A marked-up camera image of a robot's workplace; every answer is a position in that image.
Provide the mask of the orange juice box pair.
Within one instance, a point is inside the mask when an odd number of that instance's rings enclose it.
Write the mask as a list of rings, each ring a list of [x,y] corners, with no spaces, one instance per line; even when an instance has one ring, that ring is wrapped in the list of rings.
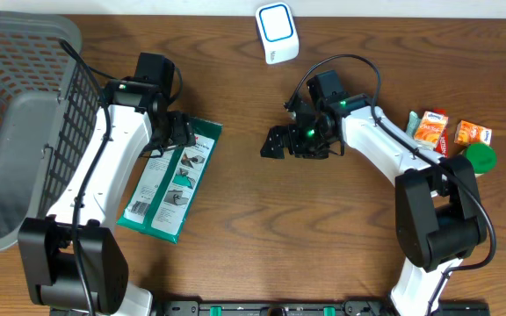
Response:
[[[482,143],[491,144],[493,131],[485,126],[480,126],[465,120],[461,120],[456,129],[454,142],[462,146]]]

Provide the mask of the green lid white jar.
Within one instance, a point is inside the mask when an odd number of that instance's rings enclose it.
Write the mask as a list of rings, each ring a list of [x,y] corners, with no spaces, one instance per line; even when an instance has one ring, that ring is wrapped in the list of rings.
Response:
[[[484,143],[474,143],[465,148],[461,154],[471,162],[476,177],[488,173],[497,164],[495,150]]]

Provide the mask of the red snack packet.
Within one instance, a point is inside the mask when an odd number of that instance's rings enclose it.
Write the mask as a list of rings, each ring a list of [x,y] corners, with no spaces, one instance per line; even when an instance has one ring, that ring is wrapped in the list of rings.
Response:
[[[433,111],[437,114],[442,114],[447,118],[445,109],[434,108]],[[435,148],[435,150],[440,154],[442,154],[444,157],[448,155],[446,130],[443,130],[443,132],[441,133],[441,136],[439,137],[437,147]]]

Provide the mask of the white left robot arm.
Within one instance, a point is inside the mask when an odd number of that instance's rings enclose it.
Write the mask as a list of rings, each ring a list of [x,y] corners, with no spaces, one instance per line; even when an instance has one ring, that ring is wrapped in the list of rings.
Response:
[[[138,158],[196,143],[189,116],[169,108],[179,76],[167,57],[142,53],[134,75],[101,89],[94,132],[67,188],[44,219],[27,218],[18,231],[34,304],[86,315],[152,313],[153,295],[130,283],[113,231]]]

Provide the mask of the green white wipes pack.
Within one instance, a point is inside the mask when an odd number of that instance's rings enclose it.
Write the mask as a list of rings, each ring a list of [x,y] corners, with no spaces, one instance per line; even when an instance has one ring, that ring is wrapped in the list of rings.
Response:
[[[176,244],[223,124],[192,119],[196,144],[148,158],[117,224]]]

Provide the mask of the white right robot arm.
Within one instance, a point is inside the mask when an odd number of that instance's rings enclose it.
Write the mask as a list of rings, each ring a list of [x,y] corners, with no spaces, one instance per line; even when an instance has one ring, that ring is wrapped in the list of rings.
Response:
[[[488,237],[472,163],[415,143],[370,97],[350,95],[334,70],[310,78],[307,89],[311,101],[294,95],[286,103],[293,122],[271,128],[260,155],[320,160],[339,143],[365,156],[394,186],[395,233],[405,262],[389,294],[391,313],[471,313],[466,305],[442,304],[440,296],[452,274]]]

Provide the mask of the light teal snack packet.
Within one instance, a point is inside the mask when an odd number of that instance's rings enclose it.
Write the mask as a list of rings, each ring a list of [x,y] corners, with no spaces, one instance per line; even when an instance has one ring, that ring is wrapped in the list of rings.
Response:
[[[419,117],[419,115],[415,111],[412,111],[408,116],[408,124],[407,124],[405,133],[409,137],[413,138],[415,136],[416,130],[420,124],[421,124],[421,118]]]

